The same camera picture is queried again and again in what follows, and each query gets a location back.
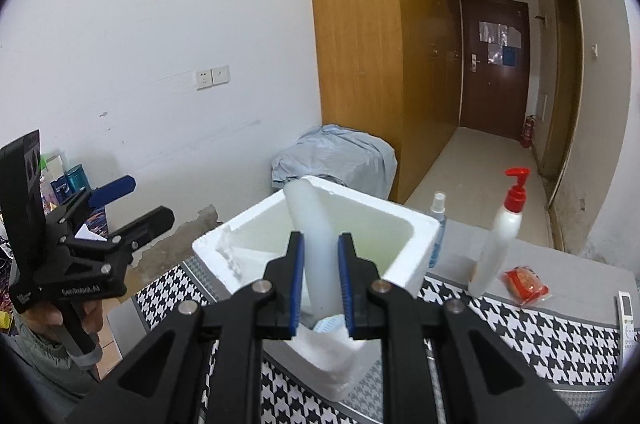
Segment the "white red pump bottle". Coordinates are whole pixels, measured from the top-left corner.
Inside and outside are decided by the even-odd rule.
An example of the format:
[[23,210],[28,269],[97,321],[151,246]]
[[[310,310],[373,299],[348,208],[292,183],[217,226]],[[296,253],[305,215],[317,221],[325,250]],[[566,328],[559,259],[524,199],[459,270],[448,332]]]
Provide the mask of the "white red pump bottle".
[[523,210],[527,200],[526,181],[530,170],[525,167],[510,168],[504,172],[515,179],[514,185],[506,192],[502,205],[497,210],[488,237],[480,252],[480,258],[468,283],[468,294],[477,298],[483,296],[497,277],[511,244],[516,240],[521,228]]

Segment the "red snack packet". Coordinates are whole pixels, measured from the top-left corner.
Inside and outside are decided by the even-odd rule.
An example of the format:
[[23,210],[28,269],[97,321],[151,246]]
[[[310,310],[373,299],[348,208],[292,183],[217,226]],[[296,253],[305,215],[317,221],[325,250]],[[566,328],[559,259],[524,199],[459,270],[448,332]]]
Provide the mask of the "red snack packet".
[[550,294],[548,286],[532,268],[514,267],[506,270],[502,278],[510,295],[520,306],[535,305]]

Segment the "blue item in box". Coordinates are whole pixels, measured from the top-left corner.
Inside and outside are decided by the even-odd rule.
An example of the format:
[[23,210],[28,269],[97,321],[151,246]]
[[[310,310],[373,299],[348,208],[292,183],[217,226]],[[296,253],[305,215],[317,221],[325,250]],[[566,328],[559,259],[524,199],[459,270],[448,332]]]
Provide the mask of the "blue item in box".
[[334,314],[334,316],[329,316],[319,320],[312,330],[315,333],[320,334],[328,334],[337,332],[340,329],[344,329],[345,327],[345,318],[342,314]]

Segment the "white styrofoam box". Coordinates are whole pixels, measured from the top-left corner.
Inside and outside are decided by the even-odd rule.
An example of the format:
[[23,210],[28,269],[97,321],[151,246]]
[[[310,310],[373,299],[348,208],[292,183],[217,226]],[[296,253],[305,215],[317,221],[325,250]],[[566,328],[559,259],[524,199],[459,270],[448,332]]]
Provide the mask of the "white styrofoam box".
[[284,255],[293,231],[304,237],[302,314],[296,337],[264,349],[321,397],[341,401],[381,355],[376,340],[352,340],[345,329],[337,243],[352,236],[359,257],[381,278],[420,292],[439,224],[430,216],[334,182],[306,177],[196,239],[196,256],[227,298],[262,277]]

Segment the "houndstooth patterned mat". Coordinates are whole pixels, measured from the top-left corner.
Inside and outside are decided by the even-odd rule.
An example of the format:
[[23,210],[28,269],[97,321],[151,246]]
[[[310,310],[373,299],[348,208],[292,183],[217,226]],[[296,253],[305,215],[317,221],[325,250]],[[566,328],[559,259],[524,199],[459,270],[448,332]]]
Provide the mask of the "houndstooth patterned mat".
[[[577,423],[555,386],[602,385],[610,396],[593,423],[636,422],[636,362],[621,366],[610,328],[528,309],[473,302],[441,286],[411,295],[378,276],[351,248],[338,254],[343,324],[352,344],[381,363],[387,423]],[[192,421],[347,423],[318,388],[277,357],[296,344],[302,262],[288,255],[235,296],[218,297],[177,266],[140,291],[149,350],[190,383]]]

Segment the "white remote control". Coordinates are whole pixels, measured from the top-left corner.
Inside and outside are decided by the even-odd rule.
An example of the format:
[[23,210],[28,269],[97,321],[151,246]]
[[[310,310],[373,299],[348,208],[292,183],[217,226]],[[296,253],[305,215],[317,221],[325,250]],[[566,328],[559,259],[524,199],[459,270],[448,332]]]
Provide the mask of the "white remote control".
[[620,318],[620,335],[626,340],[634,340],[634,312],[631,296],[627,292],[617,293],[618,318]]

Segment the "light blue cloth bundle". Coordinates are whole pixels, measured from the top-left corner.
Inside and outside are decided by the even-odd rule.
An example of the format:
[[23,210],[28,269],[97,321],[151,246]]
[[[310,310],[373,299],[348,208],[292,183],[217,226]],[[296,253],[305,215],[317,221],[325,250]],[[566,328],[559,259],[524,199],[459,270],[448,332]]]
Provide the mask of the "light blue cloth bundle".
[[311,129],[271,163],[273,189],[314,176],[388,200],[397,172],[394,148],[367,132],[329,124]]

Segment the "red fire extinguisher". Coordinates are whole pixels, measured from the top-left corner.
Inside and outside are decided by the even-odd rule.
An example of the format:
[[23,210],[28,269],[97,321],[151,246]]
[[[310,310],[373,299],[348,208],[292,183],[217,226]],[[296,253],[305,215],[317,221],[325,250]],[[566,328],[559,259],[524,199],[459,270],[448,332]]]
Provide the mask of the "red fire extinguisher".
[[520,139],[520,143],[523,148],[530,148],[533,144],[535,123],[536,118],[533,115],[529,115],[525,119]]

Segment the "wooden side door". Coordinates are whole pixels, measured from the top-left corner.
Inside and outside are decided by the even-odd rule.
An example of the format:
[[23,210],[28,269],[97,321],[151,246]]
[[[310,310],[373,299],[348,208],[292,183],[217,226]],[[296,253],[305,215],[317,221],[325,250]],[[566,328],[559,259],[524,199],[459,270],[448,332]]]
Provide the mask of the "wooden side door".
[[554,0],[556,73],[542,174],[557,186],[576,134],[584,80],[584,26],[579,0]]

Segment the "wooden wardrobe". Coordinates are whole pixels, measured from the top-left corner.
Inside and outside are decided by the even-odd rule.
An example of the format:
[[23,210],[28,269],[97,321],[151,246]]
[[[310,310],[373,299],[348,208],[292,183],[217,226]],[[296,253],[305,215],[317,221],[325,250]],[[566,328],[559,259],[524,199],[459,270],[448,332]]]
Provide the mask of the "wooden wardrobe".
[[460,122],[460,0],[312,0],[322,120],[395,150],[406,202]]

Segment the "dark brown entrance door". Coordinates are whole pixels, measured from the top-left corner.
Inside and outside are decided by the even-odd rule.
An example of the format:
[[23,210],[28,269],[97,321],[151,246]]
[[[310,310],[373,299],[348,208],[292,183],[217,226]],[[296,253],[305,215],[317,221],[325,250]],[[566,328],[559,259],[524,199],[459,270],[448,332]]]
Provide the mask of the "dark brown entrance door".
[[521,136],[530,73],[529,8],[514,0],[461,0],[463,89],[460,124]]

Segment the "wall socket plate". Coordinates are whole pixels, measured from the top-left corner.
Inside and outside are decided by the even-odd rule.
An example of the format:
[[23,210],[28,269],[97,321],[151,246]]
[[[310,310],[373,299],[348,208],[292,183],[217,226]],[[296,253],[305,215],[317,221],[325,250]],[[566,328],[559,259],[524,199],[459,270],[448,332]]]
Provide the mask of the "wall socket plate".
[[195,88],[197,90],[203,90],[209,87],[213,87],[213,73],[211,69],[196,71],[194,74]]

